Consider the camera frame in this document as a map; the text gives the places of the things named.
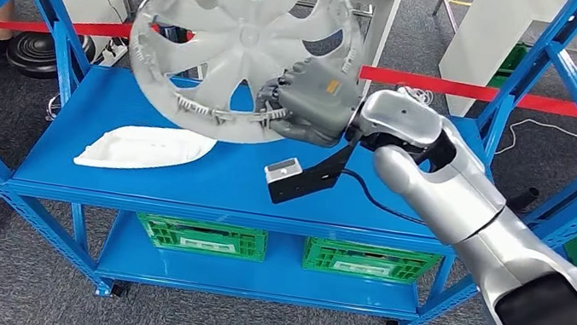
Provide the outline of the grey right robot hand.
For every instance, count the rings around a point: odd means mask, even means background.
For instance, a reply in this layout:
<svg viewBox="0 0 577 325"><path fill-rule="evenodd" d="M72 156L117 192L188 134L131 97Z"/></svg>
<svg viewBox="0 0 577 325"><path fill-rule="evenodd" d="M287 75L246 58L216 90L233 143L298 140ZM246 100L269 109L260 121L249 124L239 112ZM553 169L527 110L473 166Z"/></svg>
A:
<svg viewBox="0 0 577 325"><path fill-rule="evenodd" d="M350 124L360 96L356 77L312 57L268 80L256 95L254 108L286 110L284 118L269 122L280 136L332 148Z"/></svg>

